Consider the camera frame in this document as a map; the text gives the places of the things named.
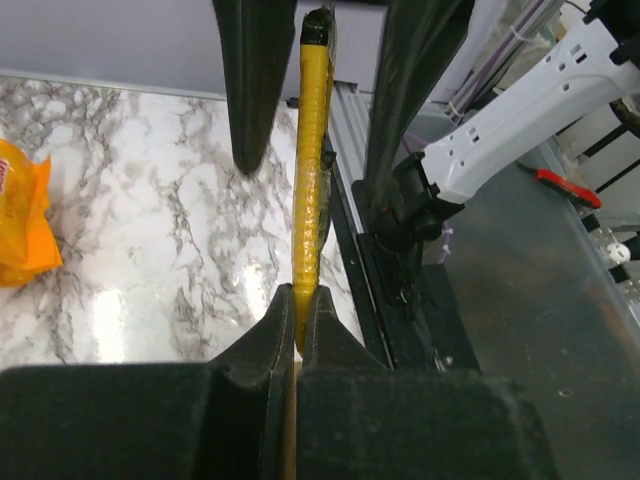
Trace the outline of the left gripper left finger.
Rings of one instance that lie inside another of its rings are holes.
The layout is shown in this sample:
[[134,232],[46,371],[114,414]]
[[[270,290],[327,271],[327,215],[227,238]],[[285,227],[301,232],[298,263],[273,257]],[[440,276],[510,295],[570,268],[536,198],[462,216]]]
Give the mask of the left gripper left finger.
[[38,365],[1,375],[5,479],[278,479],[293,292],[207,362]]

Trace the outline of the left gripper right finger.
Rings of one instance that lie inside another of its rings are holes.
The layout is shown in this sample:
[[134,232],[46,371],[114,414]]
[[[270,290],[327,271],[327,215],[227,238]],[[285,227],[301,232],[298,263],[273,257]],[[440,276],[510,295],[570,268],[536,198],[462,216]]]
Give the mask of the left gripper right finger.
[[317,288],[296,402],[300,479],[557,479],[524,389],[470,370],[391,370]]

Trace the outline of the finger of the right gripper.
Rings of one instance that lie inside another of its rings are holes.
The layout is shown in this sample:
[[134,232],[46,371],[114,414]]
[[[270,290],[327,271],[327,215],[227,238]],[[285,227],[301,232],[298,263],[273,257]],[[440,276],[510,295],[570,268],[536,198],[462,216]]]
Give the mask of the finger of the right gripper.
[[466,39],[474,2],[397,0],[387,6],[364,174],[370,207],[382,199],[402,135]]
[[269,143],[295,33],[297,3],[214,0],[228,106],[232,155],[255,173]]

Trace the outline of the yellow utility knife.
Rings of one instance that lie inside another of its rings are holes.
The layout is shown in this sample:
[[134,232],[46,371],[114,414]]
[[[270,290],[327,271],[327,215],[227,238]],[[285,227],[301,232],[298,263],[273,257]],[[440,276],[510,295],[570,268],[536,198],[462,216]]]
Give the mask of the yellow utility knife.
[[323,173],[333,82],[334,12],[309,11],[300,35],[300,92],[293,209],[292,280],[295,346],[304,353],[307,318],[319,284],[321,210],[326,200]]

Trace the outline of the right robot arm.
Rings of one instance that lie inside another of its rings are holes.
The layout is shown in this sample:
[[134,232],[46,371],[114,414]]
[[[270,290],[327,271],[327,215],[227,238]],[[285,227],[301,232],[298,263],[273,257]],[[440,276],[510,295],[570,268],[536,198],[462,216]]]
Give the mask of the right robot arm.
[[[400,138],[455,56],[468,1],[386,5],[364,174],[366,218],[402,251],[434,239],[442,223],[495,174],[552,134],[639,86],[639,5],[595,1],[529,72],[406,167],[392,164]],[[318,172],[328,127],[334,18],[328,8],[294,20],[292,1],[217,1],[232,152],[258,168],[294,43],[301,46],[294,247],[320,250]]]

